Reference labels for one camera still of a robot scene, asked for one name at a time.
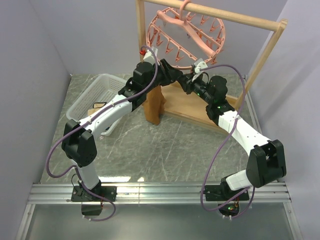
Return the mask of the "brown boxer underwear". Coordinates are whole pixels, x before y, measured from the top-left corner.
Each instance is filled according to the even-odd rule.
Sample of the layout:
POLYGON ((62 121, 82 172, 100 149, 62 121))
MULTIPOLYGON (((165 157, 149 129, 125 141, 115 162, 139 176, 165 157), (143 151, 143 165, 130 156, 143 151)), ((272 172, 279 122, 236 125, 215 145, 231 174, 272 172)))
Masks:
POLYGON ((157 86, 146 95, 146 100, 143 103, 145 119, 154 124, 160 123, 160 115, 165 112, 166 99, 162 94, 162 87, 157 86))

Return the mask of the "pink round clip hanger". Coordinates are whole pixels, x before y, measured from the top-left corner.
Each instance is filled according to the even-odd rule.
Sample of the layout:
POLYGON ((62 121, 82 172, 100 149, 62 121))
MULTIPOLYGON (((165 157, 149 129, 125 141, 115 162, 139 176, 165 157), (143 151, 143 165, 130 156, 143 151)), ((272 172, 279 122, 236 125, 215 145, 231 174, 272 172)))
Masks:
POLYGON ((159 50, 158 58, 165 58, 179 70, 190 70, 197 60, 207 65, 217 63, 226 40, 224 22, 216 17, 187 12, 185 0, 179 8, 158 10, 151 20, 146 43, 159 50))

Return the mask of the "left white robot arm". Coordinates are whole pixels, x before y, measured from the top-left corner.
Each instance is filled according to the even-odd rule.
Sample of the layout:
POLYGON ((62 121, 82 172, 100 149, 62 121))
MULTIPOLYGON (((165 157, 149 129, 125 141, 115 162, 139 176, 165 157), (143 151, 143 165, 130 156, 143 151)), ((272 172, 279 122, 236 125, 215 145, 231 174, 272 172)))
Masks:
POLYGON ((97 175, 94 160, 97 156, 96 138, 123 116, 133 112, 147 99, 147 94, 159 86, 167 86, 178 80, 183 72, 162 59, 158 63, 137 64, 125 86, 100 110, 79 121, 65 124, 62 150, 75 164, 83 195, 89 201, 105 196, 97 175))

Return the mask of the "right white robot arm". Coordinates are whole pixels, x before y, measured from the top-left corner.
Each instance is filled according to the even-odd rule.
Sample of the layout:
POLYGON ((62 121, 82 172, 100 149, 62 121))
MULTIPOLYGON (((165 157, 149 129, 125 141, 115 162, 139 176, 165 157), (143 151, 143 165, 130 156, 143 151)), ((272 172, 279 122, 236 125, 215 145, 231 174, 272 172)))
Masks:
POLYGON ((283 144, 263 136, 240 117, 226 99, 225 78, 215 75, 205 82, 202 75, 192 79, 186 74, 178 83, 186 94, 195 93, 207 103, 205 110, 209 119, 228 132, 248 155, 244 170, 223 177, 217 190, 206 185, 204 193, 217 196, 221 201, 231 200, 245 188, 260 188, 287 174, 283 144))

